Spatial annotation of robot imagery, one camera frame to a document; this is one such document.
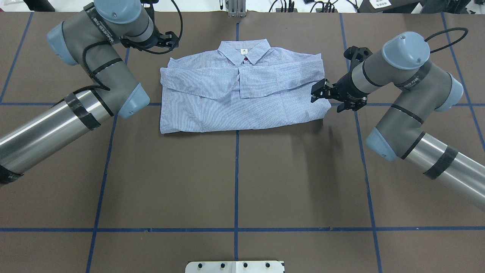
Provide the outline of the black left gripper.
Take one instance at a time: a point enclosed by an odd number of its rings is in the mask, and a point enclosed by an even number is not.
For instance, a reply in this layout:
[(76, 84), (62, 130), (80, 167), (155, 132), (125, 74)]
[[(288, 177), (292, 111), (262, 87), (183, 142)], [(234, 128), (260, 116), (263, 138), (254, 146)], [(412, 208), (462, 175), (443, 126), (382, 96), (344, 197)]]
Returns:
[(160, 43), (163, 43), (165, 48), (174, 49), (178, 47), (180, 38), (173, 31), (160, 33), (157, 29), (146, 29), (138, 36), (131, 36), (131, 41), (140, 50), (148, 50), (158, 46)]

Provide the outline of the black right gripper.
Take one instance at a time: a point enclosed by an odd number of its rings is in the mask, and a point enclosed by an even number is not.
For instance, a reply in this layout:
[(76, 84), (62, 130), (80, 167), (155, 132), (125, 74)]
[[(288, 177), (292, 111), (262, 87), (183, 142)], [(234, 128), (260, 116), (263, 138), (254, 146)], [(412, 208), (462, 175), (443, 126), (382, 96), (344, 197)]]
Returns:
[(322, 79), (312, 85), (311, 103), (319, 99), (329, 98), (341, 102), (337, 107), (337, 113), (345, 110), (358, 111), (367, 105), (367, 94), (355, 86), (351, 74), (345, 74), (334, 85), (329, 83), (327, 79)]

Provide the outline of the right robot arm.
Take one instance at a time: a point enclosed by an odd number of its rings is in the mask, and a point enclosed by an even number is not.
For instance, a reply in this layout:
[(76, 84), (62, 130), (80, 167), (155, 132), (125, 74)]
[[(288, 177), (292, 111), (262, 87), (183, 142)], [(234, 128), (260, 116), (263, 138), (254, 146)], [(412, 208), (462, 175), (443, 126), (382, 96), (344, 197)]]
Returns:
[(412, 31), (395, 36), (376, 53), (347, 48), (350, 71), (335, 84), (327, 79), (315, 83), (311, 102), (337, 100), (337, 112), (358, 111), (372, 92), (393, 84), (401, 93), (371, 130), (366, 145), (388, 161), (407, 161), (483, 210), (484, 166), (421, 128), (432, 112), (449, 110), (464, 93), (452, 74), (429, 59), (431, 53), (428, 39)]

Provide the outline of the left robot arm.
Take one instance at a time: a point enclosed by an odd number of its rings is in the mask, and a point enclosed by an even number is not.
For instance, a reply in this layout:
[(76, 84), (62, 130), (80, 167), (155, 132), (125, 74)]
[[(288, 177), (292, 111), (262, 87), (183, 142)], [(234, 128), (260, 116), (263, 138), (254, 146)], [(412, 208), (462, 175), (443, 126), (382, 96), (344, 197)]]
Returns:
[(1, 186), (109, 118), (126, 119), (149, 105), (149, 96), (115, 45), (150, 54), (178, 47), (183, 29), (160, 32), (154, 13), (152, 0), (94, 0), (47, 33), (52, 55), (69, 68), (50, 66), (43, 87), (69, 87), (52, 107), (1, 137)]

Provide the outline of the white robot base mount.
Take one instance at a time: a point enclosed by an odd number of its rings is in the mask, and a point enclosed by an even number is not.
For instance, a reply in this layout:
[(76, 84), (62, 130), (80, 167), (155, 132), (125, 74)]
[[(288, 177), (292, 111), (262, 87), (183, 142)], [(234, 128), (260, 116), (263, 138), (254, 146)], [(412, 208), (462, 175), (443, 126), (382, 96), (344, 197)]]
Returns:
[(284, 273), (283, 261), (193, 261), (185, 268), (186, 273)]

